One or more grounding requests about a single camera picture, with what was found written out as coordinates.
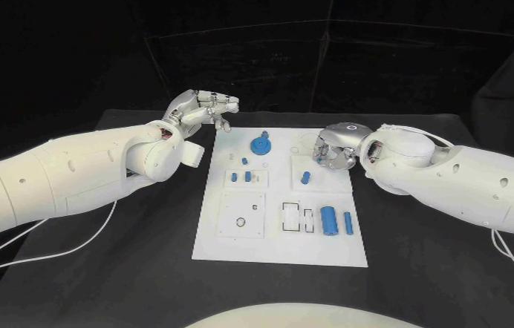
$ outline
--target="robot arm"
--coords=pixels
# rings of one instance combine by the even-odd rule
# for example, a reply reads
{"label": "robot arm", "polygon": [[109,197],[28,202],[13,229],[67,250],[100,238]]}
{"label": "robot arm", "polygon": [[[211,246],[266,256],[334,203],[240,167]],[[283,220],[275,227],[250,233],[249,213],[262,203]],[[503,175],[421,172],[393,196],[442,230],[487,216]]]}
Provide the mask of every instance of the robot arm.
{"label": "robot arm", "polygon": [[[447,146],[436,146],[429,137]],[[360,124],[331,125],[321,131],[314,159],[348,169],[356,156],[386,191],[412,195],[470,223],[514,232],[514,158],[455,146],[415,128],[383,125],[374,132]]]}
{"label": "robot arm", "polygon": [[204,148],[185,141],[201,124],[230,131],[221,114],[239,99],[187,91],[162,120],[51,140],[0,162],[0,231],[90,211],[165,181],[181,163],[198,167]]}

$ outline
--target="black tablecloth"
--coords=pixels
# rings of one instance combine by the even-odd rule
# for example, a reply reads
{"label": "black tablecloth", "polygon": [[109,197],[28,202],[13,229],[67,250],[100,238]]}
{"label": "black tablecloth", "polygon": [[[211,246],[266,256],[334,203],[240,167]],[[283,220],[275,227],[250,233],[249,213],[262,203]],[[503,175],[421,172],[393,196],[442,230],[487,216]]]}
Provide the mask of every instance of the black tablecloth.
{"label": "black tablecloth", "polygon": [[[143,124],[159,111],[104,113],[99,129]],[[455,115],[231,114],[234,127],[324,128],[359,122],[410,125],[474,145]],[[0,282],[0,326],[182,327],[229,309],[311,302],[366,309],[423,327],[510,327],[514,263],[496,251],[490,231],[389,194],[351,170],[367,269],[192,260],[216,130],[200,168],[181,166],[165,183],[119,201],[91,244],[61,258],[13,266]],[[97,231],[110,206],[50,220],[19,257],[63,252]]]}

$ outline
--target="white board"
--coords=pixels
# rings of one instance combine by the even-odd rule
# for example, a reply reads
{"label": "white board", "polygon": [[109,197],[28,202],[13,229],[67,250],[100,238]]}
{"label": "white board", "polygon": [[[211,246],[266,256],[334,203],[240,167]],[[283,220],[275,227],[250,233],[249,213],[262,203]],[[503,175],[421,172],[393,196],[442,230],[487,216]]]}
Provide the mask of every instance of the white board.
{"label": "white board", "polygon": [[[259,156],[252,153],[250,143],[263,130],[269,132],[272,151]],[[218,132],[194,260],[367,267],[350,173],[322,168],[311,160],[321,130],[233,128],[230,133]],[[312,174],[308,185],[301,183],[305,171]],[[298,203],[301,231],[285,231],[285,203]],[[335,236],[324,235],[324,206],[335,208]],[[346,231],[346,211],[351,213],[354,235]]]}

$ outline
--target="blue cylinder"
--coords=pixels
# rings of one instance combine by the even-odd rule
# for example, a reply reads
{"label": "blue cylinder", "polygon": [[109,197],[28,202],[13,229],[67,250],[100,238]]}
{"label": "blue cylinder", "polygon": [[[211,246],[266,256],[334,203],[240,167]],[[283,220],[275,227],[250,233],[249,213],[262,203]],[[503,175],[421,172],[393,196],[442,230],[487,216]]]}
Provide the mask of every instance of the blue cylinder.
{"label": "blue cylinder", "polygon": [[338,221],[335,219],[334,207],[321,208],[321,221],[324,223],[324,234],[338,235]]}
{"label": "blue cylinder", "polygon": [[268,131],[263,131],[260,137],[252,140],[250,149],[256,155],[266,155],[272,150],[272,142],[268,138]]}
{"label": "blue cylinder", "polygon": [[311,178],[311,172],[305,172],[304,173],[304,177],[302,177],[302,183],[307,185],[309,183],[309,178]]}
{"label": "blue cylinder", "polygon": [[347,225],[347,234],[354,235],[354,226],[351,225],[351,213],[346,211],[346,225]]}

